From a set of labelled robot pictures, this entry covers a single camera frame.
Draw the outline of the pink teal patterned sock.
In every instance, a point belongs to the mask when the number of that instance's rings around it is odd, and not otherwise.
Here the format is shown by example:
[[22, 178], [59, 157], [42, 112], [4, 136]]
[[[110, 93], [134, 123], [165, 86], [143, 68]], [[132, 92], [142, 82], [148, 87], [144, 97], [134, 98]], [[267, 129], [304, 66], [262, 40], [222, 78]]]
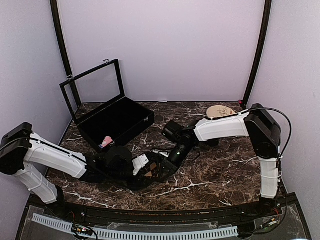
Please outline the pink teal patterned sock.
[[102, 144], [99, 145], [99, 147], [101, 149], [105, 148], [106, 146], [108, 146], [109, 144], [111, 144], [113, 142], [113, 139], [110, 136], [106, 136], [104, 138], [104, 140], [102, 141]]

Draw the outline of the brown argyle sock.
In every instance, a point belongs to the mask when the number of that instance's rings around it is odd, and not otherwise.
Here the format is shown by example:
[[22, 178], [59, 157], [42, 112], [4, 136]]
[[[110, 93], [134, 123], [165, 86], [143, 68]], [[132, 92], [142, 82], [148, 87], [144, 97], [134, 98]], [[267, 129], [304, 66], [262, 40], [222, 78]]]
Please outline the brown argyle sock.
[[159, 176], [159, 166], [157, 163], [152, 163], [147, 172], [143, 175], [146, 178], [157, 178]]

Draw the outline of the black storage box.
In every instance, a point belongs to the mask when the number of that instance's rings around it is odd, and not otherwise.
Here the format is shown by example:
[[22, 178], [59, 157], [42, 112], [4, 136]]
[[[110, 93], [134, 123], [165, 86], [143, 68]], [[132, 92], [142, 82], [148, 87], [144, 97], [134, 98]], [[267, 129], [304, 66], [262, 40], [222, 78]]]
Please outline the black storage box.
[[[155, 123], [152, 110], [124, 97], [95, 113], [77, 125], [82, 137], [97, 153], [106, 153], [111, 147], [125, 146]], [[104, 138], [113, 142], [100, 148]]]

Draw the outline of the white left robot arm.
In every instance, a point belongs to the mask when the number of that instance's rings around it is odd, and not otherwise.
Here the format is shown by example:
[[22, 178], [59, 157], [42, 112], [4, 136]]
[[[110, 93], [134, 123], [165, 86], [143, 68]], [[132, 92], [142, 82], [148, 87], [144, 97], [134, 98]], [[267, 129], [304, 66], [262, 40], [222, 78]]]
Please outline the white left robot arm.
[[146, 152], [138, 157], [123, 146], [106, 153], [86, 156], [55, 145], [33, 132], [28, 122], [20, 124], [1, 139], [0, 171], [19, 179], [60, 218], [67, 218], [70, 206], [62, 189], [49, 182], [34, 164], [40, 164], [78, 179], [100, 184], [112, 181], [132, 191], [153, 183], [158, 175], [159, 155]]

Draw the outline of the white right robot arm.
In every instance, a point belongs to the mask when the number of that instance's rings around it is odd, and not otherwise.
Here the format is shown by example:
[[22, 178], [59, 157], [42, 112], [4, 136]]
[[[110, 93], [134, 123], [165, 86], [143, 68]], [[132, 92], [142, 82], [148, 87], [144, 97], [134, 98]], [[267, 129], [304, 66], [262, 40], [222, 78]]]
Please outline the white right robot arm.
[[250, 109], [216, 118], [206, 116], [187, 126], [171, 120], [162, 130], [162, 135], [176, 144], [167, 160], [178, 168], [200, 142], [248, 137], [260, 162], [263, 200], [255, 205], [255, 213], [266, 217], [275, 208], [272, 199], [278, 193], [281, 161], [287, 148], [281, 145], [281, 127], [270, 115], [271, 111], [272, 108], [256, 103]]

